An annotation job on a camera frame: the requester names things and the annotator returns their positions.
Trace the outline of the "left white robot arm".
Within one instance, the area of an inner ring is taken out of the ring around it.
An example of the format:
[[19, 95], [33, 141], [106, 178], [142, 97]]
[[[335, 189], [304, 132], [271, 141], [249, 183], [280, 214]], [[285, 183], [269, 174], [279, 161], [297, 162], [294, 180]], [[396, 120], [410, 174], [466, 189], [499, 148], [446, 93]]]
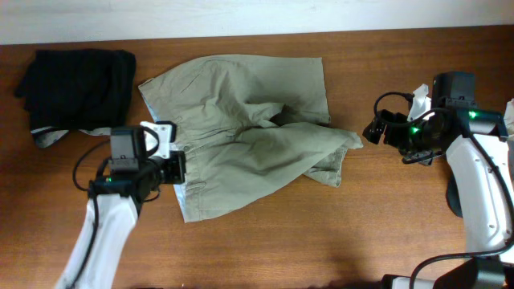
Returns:
[[172, 151], [168, 159], [149, 157], [135, 172], [104, 173], [110, 159], [99, 165], [86, 188], [84, 224], [56, 288], [110, 288], [124, 245], [137, 224], [142, 206], [160, 197], [161, 185], [186, 180], [186, 158]]

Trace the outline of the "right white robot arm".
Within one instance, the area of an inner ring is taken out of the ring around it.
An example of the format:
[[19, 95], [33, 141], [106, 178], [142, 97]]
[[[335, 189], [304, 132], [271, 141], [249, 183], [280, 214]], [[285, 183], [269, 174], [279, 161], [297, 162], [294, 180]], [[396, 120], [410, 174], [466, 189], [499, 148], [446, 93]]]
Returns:
[[432, 108], [409, 120], [376, 111], [363, 135], [397, 148], [404, 164], [444, 156], [451, 167], [465, 225], [467, 249], [418, 264], [410, 276], [385, 275], [384, 288], [511, 288], [513, 186], [507, 132], [497, 112]]

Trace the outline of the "khaki cargo shorts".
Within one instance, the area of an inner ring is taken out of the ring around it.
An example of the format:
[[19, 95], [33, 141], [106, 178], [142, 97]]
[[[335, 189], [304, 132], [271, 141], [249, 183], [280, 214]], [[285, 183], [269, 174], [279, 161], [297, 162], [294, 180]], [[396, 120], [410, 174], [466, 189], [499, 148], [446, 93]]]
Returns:
[[175, 189], [186, 222], [218, 218], [299, 176], [337, 187], [361, 138], [332, 128], [319, 58], [212, 55], [147, 80], [156, 121], [177, 127], [186, 181]]

